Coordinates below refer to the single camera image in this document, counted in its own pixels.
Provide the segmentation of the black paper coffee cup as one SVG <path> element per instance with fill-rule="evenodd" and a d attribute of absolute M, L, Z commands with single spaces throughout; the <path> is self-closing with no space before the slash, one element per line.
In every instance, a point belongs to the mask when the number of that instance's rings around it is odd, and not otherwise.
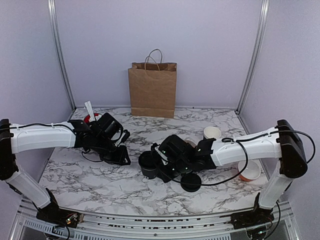
<path fill-rule="evenodd" d="M 159 157 L 156 153 L 150 150 L 144 151 L 138 158 L 138 164 L 145 178 L 152 180 L 157 177 Z"/>

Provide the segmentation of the black plastic cup lid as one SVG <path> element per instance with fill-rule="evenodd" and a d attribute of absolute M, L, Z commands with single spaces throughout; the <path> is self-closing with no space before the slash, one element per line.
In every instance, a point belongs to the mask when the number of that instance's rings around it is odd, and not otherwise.
<path fill-rule="evenodd" d="M 158 155 L 153 151 L 144 151 L 138 158 L 139 166 L 146 170 L 156 169 L 158 162 Z"/>

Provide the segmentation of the brown paper bag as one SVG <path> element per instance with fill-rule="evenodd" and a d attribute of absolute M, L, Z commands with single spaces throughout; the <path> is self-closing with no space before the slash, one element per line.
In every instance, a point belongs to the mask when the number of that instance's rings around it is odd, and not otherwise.
<path fill-rule="evenodd" d="M 144 62 L 133 62 L 128 69 L 131 114 L 140 117 L 173 118 L 176 105 L 177 64 L 156 62 L 153 52 Z"/>

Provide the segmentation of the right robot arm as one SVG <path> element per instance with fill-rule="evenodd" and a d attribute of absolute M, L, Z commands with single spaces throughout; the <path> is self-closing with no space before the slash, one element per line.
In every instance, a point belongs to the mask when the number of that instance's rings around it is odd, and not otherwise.
<path fill-rule="evenodd" d="M 227 164 L 255 159 L 277 159 L 276 168 L 267 185 L 257 194 L 251 210 L 233 213 L 234 229 L 261 225 L 274 220 L 273 208 L 294 179 L 308 170 L 309 160 L 300 136 L 285 119 L 275 127 L 237 138 L 209 138 L 193 147 L 177 135 L 168 136 L 160 145 L 151 147 L 157 176 L 167 183 L 180 176 L 180 185 L 187 192 L 203 186 L 197 172 L 212 170 Z"/>

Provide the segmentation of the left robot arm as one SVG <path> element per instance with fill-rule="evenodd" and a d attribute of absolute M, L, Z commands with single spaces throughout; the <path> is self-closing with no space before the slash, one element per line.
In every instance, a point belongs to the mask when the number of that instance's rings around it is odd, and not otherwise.
<path fill-rule="evenodd" d="M 16 163 L 16 154 L 38 149 L 81 148 L 95 152 L 101 162 L 128 166 L 123 145 L 130 132 L 109 113 L 89 122 L 73 119 L 61 123 L 12 124 L 0 121 L 0 179 L 27 197 L 37 209 L 37 219 L 76 228 L 83 219 L 79 212 L 60 208 L 53 193 L 44 188 Z"/>

